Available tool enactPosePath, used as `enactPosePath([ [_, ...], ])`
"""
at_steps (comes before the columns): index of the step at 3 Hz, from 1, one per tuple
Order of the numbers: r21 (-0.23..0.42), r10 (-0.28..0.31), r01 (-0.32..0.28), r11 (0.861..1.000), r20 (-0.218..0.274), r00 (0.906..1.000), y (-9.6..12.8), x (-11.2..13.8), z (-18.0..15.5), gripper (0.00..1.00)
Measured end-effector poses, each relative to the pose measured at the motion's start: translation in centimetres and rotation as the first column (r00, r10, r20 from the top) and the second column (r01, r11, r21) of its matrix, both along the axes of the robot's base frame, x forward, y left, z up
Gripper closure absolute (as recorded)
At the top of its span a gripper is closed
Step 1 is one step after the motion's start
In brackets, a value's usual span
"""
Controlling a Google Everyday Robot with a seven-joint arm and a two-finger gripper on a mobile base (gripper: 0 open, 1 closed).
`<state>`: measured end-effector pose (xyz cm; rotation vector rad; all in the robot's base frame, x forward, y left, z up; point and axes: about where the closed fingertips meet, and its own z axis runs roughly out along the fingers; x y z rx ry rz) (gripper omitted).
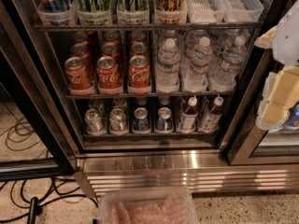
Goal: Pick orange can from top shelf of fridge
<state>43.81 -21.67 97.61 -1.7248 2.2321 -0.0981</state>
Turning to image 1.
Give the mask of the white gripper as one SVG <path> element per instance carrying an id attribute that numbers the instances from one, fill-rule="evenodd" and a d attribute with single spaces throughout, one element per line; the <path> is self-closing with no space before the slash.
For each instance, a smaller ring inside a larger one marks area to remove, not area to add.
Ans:
<path id="1" fill-rule="evenodd" d="M 258 37 L 254 45 L 271 49 L 277 27 Z M 257 111 L 256 126 L 261 130 L 279 128 L 289 117 L 289 109 L 299 101 L 299 66 L 288 67 L 277 74 L 270 72 L 265 80 L 262 100 Z"/>

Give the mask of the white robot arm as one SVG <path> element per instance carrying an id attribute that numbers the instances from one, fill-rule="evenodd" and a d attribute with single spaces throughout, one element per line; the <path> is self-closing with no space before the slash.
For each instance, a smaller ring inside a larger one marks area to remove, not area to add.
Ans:
<path id="1" fill-rule="evenodd" d="M 255 121 L 259 129 L 273 130 L 287 120 L 289 110 L 299 101 L 299 0 L 254 45 L 271 49 L 274 60 L 283 65 L 265 80 Z"/>

